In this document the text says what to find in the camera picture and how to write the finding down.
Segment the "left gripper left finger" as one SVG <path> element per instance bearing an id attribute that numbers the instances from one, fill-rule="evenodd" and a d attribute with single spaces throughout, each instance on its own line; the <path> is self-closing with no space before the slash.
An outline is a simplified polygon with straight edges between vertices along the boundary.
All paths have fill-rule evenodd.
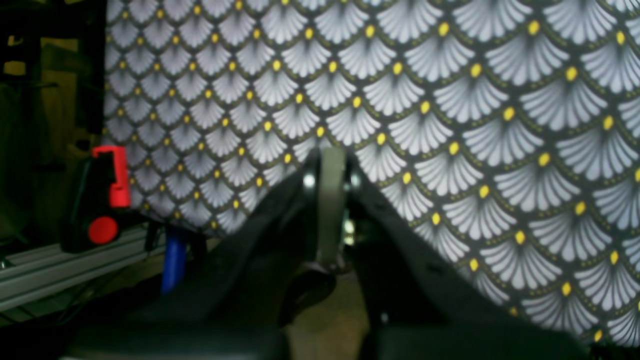
<path id="1" fill-rule="evenodd" d="M 64 360 L 290 360 L 284 328 L 333 292 L 333 148 L 311 151 L 167 294 L 86 326 Z"/>

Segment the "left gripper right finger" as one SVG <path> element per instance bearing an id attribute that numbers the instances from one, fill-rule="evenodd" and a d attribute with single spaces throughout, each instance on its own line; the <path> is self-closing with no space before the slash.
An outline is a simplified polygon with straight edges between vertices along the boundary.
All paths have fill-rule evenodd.
<path id="1" fill-rule="evenodd" d="M 420 239 L 341 148 L 327 150 L 327 256 L 351 266 L 359 360 L 585 360 L 567 333 L 508 314 Z"/>

